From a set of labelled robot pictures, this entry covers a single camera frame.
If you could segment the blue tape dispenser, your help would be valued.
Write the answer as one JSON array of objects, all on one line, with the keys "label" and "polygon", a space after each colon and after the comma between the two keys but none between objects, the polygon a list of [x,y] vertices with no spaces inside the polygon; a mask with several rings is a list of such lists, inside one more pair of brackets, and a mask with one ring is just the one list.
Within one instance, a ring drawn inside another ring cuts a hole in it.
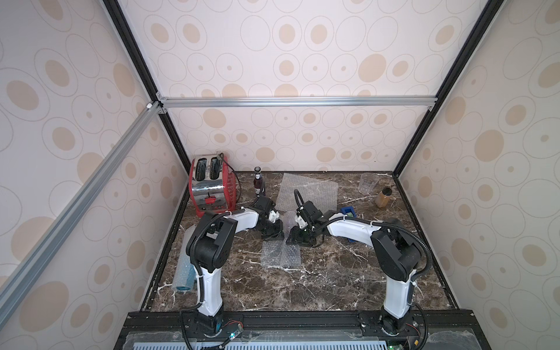
[{"label": "blue tape dispenser", "polygon": [[357,217],[356,211],[352,206],[341,208],[341,213],[348,217]]}]

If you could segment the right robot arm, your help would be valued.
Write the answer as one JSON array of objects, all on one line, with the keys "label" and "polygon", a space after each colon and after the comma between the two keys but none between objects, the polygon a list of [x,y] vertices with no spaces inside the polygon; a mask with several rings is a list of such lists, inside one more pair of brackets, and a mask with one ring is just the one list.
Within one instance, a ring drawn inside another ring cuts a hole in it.
[{"label": "right robot arm", "polygon": [[416,280],[430,272],[433,259],[430,249],[399,221],[363,220],[343,213],[322,213],[311,201],[295,212],[296,225],[288,242],[317,247],[316,240],[325,236],[343,237],[373,248],[378,264],[386,276],[384,317],[400,322],[413,305]]}]

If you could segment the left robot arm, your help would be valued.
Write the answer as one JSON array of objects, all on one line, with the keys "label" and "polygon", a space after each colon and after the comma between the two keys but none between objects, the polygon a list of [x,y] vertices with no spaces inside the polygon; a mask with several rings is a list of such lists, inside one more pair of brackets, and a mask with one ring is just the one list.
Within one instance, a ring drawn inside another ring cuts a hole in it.
[{"label": "left robot arm", "polygon": [[221,268],[230,256],[236,233],[245,230],[258,230],[264,239],[283,235],[283,223],[272,199],[261,196],[251,206],[236,211],[208,211],[195,226],[186,254],[197,273],[200,314],[214,317],[222,309]]}]

